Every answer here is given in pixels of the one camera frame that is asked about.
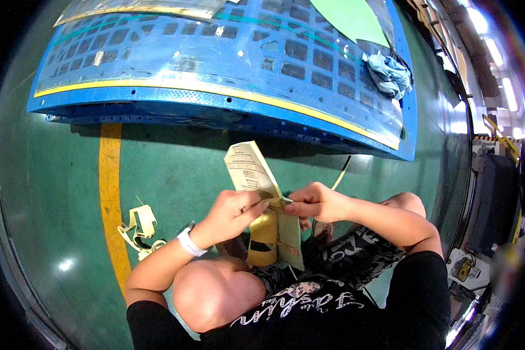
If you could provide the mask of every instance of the yellow stripe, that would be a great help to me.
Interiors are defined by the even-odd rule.
[[[107,250],[115,270],[122,296],[130,275],[130,261],[126,252],[126,242],[117,232],[117,225],[122,222],[119,164],[121,149],[122,124],[102,124],[99,140],[99,205],[103,220],[103,232]]]
[[[55,94],[57,92],[63,92],[63,91],[69,91],[69,90],[77,90],[82,88],[93,88],[93,87],[114,87],[114,86],[142,86],[142,87],[166,87],[166,88],[180,88],[184,90],[193,90],[193,91],[201,91],[201,92],[209,92],[212,94],[222,94],[225,96],[231,96],[231,97],[237,97],[240,99],[245,99],[249,101],[255,101],[264,103],[267,105],[275,106],[275,107],[281,107],[284,109],[292,110],[295,112],[299,112],[301,114],[305,114],[307,116],[312,116],[317,119],[324,120],[325,122],[329,122],[335,125],[338,125],[340,127],[343,127],[345,129],[354,131],[358,134],[361,134],[363,136],[369,137],[372,140],[375,140],[381,144],[384,144],[387,147],[390,147],[394,150],[399,149],[399,142],[392,142],[385,137],[376,135],[372,132],[369,132],[368,130],[364,130],[362,128],[359,128],[350,122],[346,122],[345,120],[339,119],[335,116],[331,116],[330,114],[323,113],[321,111],[318,111],[316,109],[302,106],[299,104],[296,104],[294,102],[284,101],[280,99],[276,99],[274,97],[266,96],[257,94],[255,92],[251,91],[243,91],[243,90],[237,90],[234,88],[226,88],[219,85],[212,85],[208,83],[202,83],[197,82],[194,80],[180,80],[178,82],[175,82],[174,80],[159,80],[159,79],[142,79],[142,80],[104,80],[104,81],[97,81],[97,82],[87,82],[87,83],[81,83],[81,84],[73,84],[73,85],[66,85],[66,86],[59,86],[55,88],[50,88],[48,90],[43,90],[39,92],[35,92],[33,97],[40,97],[44,96],[46,94]]]

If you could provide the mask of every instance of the yellow floor line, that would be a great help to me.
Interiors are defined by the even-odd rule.
[[[126,242],[117,232],[117,225],[122,222],[119,164],[121,150],[122,124],[102,124],[99,140],[99,203],[103,232],[107,242],[107,250],[115,270],[115,276],[122,296],[126,280],[130,275],[130,261],[126,252]]]

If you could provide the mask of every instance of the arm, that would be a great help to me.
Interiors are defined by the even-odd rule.
[[[253,191],[223,191],[206,219],[202,220],[190,232],[193,243],[198,248],[206,249],[238,236],[268,206]],[[175,238],[156,249],[142,260],[130,273],[126,281],[126,306],[148,300],[167,308],[162,293],[169,289],[177,272],[192,260],[181,243]]]
[[[289,198],[294,203],[284,209],[291,214],[311,216],[323,222],[357,222],[408,254],[430,250],[443,257],[437,229],[413,212],[350,198],[321,183],[311,183],[292,192]]]

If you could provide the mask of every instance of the yellow railing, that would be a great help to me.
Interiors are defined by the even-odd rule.
[[[486,127],[492,132],[492,135],[496,137],[496,140],[503,143],[503,145],[506,148],[510,149],[511,155],[513,156],[513,159],[515,160],[515,163],[519,164],[519,157],[520,157],[519,150],[517,149],[517,147],[515,147],[513,142],[511,142],[510,138],[507,137],[504,134],[504,132],[500,131],[498,129],[498,126],[492,120],[490,120],[485,114],[483,114],[482,117],[484,118],[484,125],[486,125]]]

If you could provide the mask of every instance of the paper scrap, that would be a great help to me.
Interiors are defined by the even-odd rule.
[[[224,157],[224,162],[236,190],[257,191],[262,199],[270,202],[267,211],[276,213],[278,262],[304,271],[300,218],[289,215],[284,210],[284,205],[292,200],[282,196],[276,179],[256,142],[232,144]]]
[[[329,23],[353,42],[371,41],[390,47],[377,16],[365,0],[310,0]]]

